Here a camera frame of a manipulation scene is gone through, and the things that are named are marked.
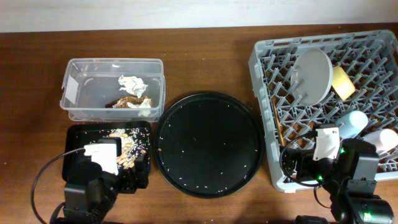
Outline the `food scraps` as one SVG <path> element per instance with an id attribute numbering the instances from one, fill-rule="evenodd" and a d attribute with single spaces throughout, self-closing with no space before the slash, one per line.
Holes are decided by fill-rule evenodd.
<path id="1" fill-rule="evenodd" d="M 108 134 L 111 138 L 120 138 L 121 155 L 116 162 L 121 169 L 134 167 L 134 161 L 147 154 L 150 149 L 150 131 L 148 128 L 112 129 Z"/>

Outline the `wooden chopstick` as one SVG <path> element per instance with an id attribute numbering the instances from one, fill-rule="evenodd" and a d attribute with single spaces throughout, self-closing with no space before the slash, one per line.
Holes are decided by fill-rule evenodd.
<path id="1" fill-rule="evenodd" d="M 282 135 L 282 128 L 281 128 L 280 121 L 279 121 L 279 116 L 278 116 L 278 112 L 277 112 L 276 103 L 275 103 L 274 100 L 272 100 L 272 106 L 273 106 L 273 110 L 274 110 L 274 114 L 275 114 L 275 122 L 276 122 L 276 127 L 277 127 L 277 130 L 278 130 L 280 145 L 282 147 L 284 147 L 285 146 L 285 142 L 284 142 L 284 138 L 283 138 L 283 135 Z"/>

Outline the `blue cup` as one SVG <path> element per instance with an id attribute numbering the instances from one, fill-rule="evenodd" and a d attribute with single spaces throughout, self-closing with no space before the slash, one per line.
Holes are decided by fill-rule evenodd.
<path id="1" fill-rule="evenodd" d="M 340 138 L 355 138 L 368 125 L 368 117 L 362 111 L 351 111 L 338 118 L 335 124 Z"/>

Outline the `gold foil wrapper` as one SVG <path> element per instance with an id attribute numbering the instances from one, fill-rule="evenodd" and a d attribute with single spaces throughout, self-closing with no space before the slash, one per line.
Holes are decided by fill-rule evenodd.
<path id="1" fill-rule="evenodd" d="M 140 98 L 136 96 L 126 96 L 106 104 L 105 108 L 140 109 L 138 116 L 149 116 L 152 104 L 152 99 L 148 96 L 142 96 Z"/>

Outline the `pink cup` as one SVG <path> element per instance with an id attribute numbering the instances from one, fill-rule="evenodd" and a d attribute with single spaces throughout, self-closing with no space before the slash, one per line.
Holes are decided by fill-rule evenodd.
<path id="1" fill-rule="evenodd" d="M 376 152 L 381 155 L 397 146 L 397 133 L 391 129 L 381 129 L 363 137 L 376 147 Z"/>

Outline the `grey plate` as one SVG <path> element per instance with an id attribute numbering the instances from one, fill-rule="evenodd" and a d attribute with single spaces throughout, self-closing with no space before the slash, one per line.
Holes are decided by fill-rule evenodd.
<path id="1" fill-rule="evenodd" d="M 290 85 L 292 95 L 304 106 L 320 103 L 329 93 L 333 80 L 333 67 L 324 51 L 312 48 L 300 54 L 293 66 Z"/>

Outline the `yellow bowl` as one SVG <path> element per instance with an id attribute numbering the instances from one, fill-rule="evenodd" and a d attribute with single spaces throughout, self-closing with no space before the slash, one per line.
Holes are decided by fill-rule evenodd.
<path id="1" fill-rule="evenodd" d="M 347 100 L 355 92 L 353 82 L 341 67 L 333 68 L 332 87 L 342 100 Z"/>

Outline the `white napkin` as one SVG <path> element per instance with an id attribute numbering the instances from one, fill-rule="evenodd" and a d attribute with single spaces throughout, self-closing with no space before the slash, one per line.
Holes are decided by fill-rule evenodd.
<path id="1" fill-rule="evenodd" d="M 120 84 L 120 91 L 126 91 L 132 96 L 136 96 L 138 98 L 142 97 L 146 88 L 148 87 L 147 84 L 141 78 L 137 78 L 135 76 L 132 77 L 124 77 L 123 75 L 119 77 L 118 83 Z"/>

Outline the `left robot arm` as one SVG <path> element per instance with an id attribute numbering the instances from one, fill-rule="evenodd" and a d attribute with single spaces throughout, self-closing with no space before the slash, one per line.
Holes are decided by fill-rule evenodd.
<path id="1" fill-rule="evenodd" d="M 117 175 L 105 172 L 89 159 L 74 163 L 67 172 L 65 201 L 55 209 L 50 223 L 102 223 L 119 194 L 134 194 L 148 186 L 149 171 L 147 154 Z"/>

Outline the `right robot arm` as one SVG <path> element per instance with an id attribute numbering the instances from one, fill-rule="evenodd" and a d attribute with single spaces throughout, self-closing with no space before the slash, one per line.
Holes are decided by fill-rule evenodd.
<path id="1" fill-rule="evenodd" d="M 337 223 L 394 223 L 389 203 L 374 193 L 379 155 L 376 147 L 359 139 L 317 141 L 319 149 L 302 152 L 290 149 L 290 141 L 280 152 L 279 165 L 292 182 L 313 189 L 323 188 L 330 194 L 328 207 Z M 310 176 L 315 184 L 292 177 L 286 170 L 291 156 L 302 163 L 299 171 Z"/>

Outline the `grey dishwasher rack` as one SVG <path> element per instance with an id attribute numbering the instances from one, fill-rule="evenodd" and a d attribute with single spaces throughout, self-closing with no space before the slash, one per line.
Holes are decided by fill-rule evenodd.
<path id="1" fill-rule="evenodd" d="M 317 48 L 341 67 L 355 86 L 342 100 L 335 91 L 313 106 L 295 99 L 290 76 L 297 57 Z M 365 136 L 381 129 L 397 129 L 397 39 L 389 30 L 262 40 L 255 44 L 248 62 L 254 95 L 259 102 L 271 180 L 280 192 L 294 193 L 300 186 L 283 174 L 279 165 L 280 140 L 272 100 L 275 101 L 285 145 L 311 149 L 314 141 L 304 137 L 316 124 L 328 124 L 351 111 L 362 111 L 368 125 Z"/>

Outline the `black rectangular tray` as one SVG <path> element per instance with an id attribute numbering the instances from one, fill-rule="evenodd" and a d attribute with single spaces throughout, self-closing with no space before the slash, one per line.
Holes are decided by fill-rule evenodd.
<path id="1" fill-rule="evenodd" d="M 99 139 L 108 137 L 108 134 L 111 132 L 112 129 L 126 129 L 126 128 L 148 128 L 150 131 L 150 138 L 151 138 L 150 123 L 148 123 L 147 121 L 79 124 L 71 126 L 67 131 L 65 151 L 69 152 L 74 149 L 83 148 L 83 146 L 90 143 L 97 143 Z M 104 180 L 112 178 L 118 179 L 118 175 L 102 171 L 101 178 Z"/>

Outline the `round black serving tray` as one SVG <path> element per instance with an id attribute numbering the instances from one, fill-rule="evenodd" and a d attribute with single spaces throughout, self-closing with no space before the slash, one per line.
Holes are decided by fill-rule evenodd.
<path id="1" fill-rule="evenodd" d="M 201 92 L 174 103 L 153 140 L 158 169 L 179 191 L 198 198 L 231 195 L 255 176 L 264 158 L 261 128 L 239 100 Z"/>

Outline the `clear plastic bin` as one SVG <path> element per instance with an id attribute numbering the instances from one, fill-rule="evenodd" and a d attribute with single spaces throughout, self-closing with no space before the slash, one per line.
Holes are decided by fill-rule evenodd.
<path id="1" fill-rule="evenodd" d="M 120 78 L 140 78 L 147 86 L 142 96 L 150 108 L 113 108 L 130 96 Z M 163 61 L 157 58 L 73 58 L 62 83 L 60 107 L 72 121 L 157 121 L 165 105 Z"/>

